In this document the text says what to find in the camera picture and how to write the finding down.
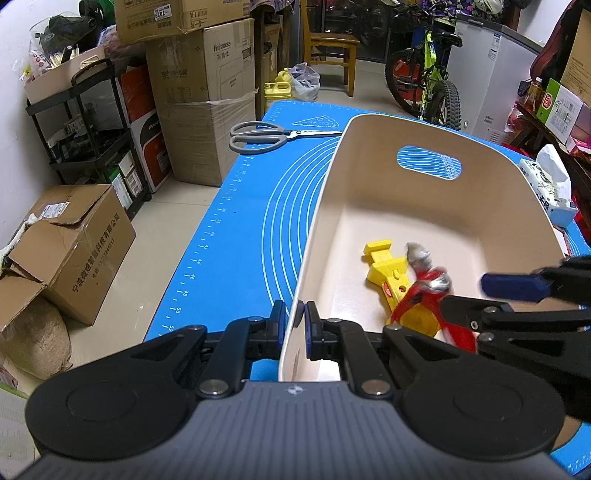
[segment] white wall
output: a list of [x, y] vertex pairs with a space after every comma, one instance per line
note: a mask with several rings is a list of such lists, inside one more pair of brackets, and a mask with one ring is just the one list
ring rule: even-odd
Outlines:
[[536, 43], [545, 45], [569, 3], [570, 0], [534, 0], [521, 12], [517, 31]]
[[77, 12], [77, 5], [78, 0], [12, 0], [0, 11], [0, 248], [43, 190], [58, 183], [12, 66], [27, 56], [30, 27], [56, 13]]

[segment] red toy figure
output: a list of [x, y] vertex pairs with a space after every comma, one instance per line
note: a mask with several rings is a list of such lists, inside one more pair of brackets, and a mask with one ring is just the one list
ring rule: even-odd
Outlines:
[[390, 323], [399, 322], [407, 311], [420, 303], [435, 315], [447, 343], [475, 353], [474, 334], [468, 329], [450, 325], [441, 316], [439, 302], [452, 292], [452, 279], [447, 270], [441, 267], [433, 268], [431, 252], [420, 244], [407, 244], [407, 261], [414, 270], [417, 281], [396, 305]]

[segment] toy figure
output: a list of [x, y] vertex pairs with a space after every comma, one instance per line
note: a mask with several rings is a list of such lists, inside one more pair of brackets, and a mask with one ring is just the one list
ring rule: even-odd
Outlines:
[[452, 279], [447, 270], [441, 267], [433, 268], [431, 252], [420, 244], [407, 244], [407, 261], [414, 270], [417, 281], [398, 302], [390, 321], [400, 322], [402, 316], [415, 305], [423, 305], [435, 315], [447, 343], [472, 353], [476, 352], [474, 334], [468, 329], [448, 324], [441, 316], [439, 303], [452, 292]]
[[[371, 257], [372, 260], [367, 279], [382, 289], [390, 312], [393, 312], [410, 288], [410, 281], [406, 275], [408, 269], [406, 257], [393, 258], [390, 254], [391, 246], [391, 240], [372, 242], [365, 245], [363, 254]], [[386, 318], [386, 325], [389, 323], [390, 315]], [[400, 319], [400, 325], [429, 337], [434, 337], [439, 331], [439, 322], [422, 305], [416, 305], [415, 308], [406, 312]]]

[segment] shelf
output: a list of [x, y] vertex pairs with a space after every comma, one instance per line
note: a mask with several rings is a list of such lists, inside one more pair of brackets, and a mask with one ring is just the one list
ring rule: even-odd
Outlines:
[[148, 190], [148, 187], [144, 186], [144, 189], [139, 193], [139, 195], [134, 198], [131, 205], [127, 209], [127, 216], [129, 220], [133, 220], [135, 215], [138, 213], [140, 207], [144, 204], [144, 202], [149, 202], [152, 199], [152, 194]]
[[[73, 171], [73, 170], [86, 170], [87, 168], [97, 169], [104, 167], [107, 164], [113, 163], [113, 158], [117, 157], [117, 153], [121, 148], [129, 144], [132, 145], [131, 132], [127, 129], [115, 142], [113, 142], [109, 148], [99, 157], [89, 157], [87, 160], [78, 161], [65, 161], [65, 162], [52, 162], [51, 168], [55, 171]], [[119, 155], [117, 160], [122, 159], [127, 152]]]
[[77, 95], [84, 93], [100, 82], [110, 80], [115, 75], [115, 66], [111, 62], [108, 64], [105, 63], [104, 65], [104, 68], [94, 73], [92, 76], [82, 80], [80, 83], [77, 83], [63, 92], [55, 93], [52, 96], [34, 104], [30, 104], [30, 102], [27, 100], [27, 113], [29, 116], [36, 115], [43, 110], [51, 108], [52, 106], [60, 105], [61, 103], [66, 103], [68, 100], [76, 98]]

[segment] green box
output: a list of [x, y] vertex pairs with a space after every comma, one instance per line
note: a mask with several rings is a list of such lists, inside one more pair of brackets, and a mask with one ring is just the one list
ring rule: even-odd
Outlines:
[[566, 145], [583, 105], [583, 101], [568, 88], [550, 79], [536, 116]]
[[554, 106], [554, 102], [556, 101], [556, 97], [558, 97], [558, 93], [561, 88], [561, 84], [559, 84], [554, 79], [550, 79], [548, 88], [546, 89], [546, 92], [542, 97], [542, 103], [540, 105], [540, 108], [538, 109], [537, 114], [538, 119], [544, 125], [548, 121], [548, 117], [550, 116], [550, 112], [552, 111], [552, 107]]

